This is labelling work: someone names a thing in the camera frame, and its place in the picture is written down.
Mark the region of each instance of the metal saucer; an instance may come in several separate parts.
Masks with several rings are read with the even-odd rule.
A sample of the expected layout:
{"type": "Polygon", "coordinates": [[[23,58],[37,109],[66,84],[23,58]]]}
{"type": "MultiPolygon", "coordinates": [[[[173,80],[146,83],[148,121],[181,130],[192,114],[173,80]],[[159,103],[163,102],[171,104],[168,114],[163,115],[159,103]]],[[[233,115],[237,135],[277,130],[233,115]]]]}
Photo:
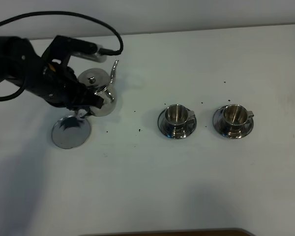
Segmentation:
{"type": "Polygon", "coordinates": [[[182,128],[171,128],[165,124],[165,109],[158,116],[157,126],[158,129],[164,134],[166,137],[170,139],[184,139],[187,138],[190,134],[195,131],[197,127],[197,119],[193,117],[189,121],[187,121],[186,125],[182,128]]]}
{"type": "Polygon", "coordinates": [[[88,139],[90,132],[91,125],[87,119],[70,115],[56,122],[52,129],[52,140],[59,148],[76,148],[88,139]]]}
{"type": "Polygon", "coordinates": [[[219,108],[213,115],[213,127],[215,130],[223,135],[224,137],[230,138],[230,139],[241,139],[252,131],[254,127],[254,121],[253,119],[249,119],[247,123],[239,130],[232,130],[229,128],[225,128],[222,126],[221,120],[223,117],[223,110],[226,106],[223,106],[219,108]]]}

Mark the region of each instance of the stainless steel teapot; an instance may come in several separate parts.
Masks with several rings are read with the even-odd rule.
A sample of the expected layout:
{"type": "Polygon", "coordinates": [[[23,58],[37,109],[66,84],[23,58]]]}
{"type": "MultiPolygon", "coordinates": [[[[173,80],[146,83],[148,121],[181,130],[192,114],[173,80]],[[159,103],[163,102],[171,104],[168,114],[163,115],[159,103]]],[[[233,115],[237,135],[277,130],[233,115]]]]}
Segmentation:
{"type": "Polygon", "coordinates": [[[82,72],[78,80],[80,83],[85,84],[95,95],[104,99],[104,104],[101,109],[91,107],[92,115],[96,117],[103,117],[111,113],[116,106],[116,91],[114,83],[116,80],[116,69],[119,60],[116,60],[110,76],[108,73],[100,68],[92,68],[82,72]]]}

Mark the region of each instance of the espresso cup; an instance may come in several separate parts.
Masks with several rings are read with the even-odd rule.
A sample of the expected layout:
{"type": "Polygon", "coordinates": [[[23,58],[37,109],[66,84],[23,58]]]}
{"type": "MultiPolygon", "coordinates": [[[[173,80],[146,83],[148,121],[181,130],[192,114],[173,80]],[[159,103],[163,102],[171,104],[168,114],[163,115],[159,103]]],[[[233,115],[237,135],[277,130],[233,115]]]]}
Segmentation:
{"type": "Polygon", "coordinates": [[[224,108],[222,122],[226,128],[238,130],[241,129],[253,116],[254,114],[252,111],[247,111],[241,105],[232,104],[224,108]]]}
{"type": "Polygon", "coordinates": [[[165,123],[174,128],[183,127],[194,116],[193,111],[180,104],[174,104],[165,109],[165,123]]]}

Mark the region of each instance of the teapot lid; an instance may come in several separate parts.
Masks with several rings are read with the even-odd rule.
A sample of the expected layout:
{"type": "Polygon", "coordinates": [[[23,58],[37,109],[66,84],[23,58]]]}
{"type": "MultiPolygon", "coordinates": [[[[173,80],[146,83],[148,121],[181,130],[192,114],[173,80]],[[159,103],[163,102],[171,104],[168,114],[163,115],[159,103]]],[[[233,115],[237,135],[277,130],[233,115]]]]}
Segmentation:
{"type": "Polygon", "coordinates": [[[110,76],[100,68],[92,68],[81,73],[78,81],[85,84],[95,94],[105,91],[110,84],[110,76]]]}

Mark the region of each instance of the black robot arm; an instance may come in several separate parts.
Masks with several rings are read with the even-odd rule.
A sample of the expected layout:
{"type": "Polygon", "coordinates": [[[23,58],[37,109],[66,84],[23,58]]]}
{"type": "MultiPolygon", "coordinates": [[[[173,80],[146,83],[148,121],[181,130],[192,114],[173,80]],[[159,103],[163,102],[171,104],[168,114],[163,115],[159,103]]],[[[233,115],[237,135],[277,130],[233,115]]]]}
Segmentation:
{"type": "Polygon", "coordinates": [[[86,111],[89,111],[90,106],[101,108],[103,99],[78,82],[73,69],[68,67],[68,62],[71,56],[103,62],[106,56],[121,54],[123,42],[120,35],[100,20],[63,11],[22,14],[0,22],[0,27],[22,18],[40,15],[68,15],[98,23],[117,36],[120,49],[113,51],[83,40],[57,36],[40,57],[27,39],[0,37],[0,82],[7,80],[20,87],[14,94],[0,97],[0,101],[13,99],[27,90],[55,107],[86,111]]]}

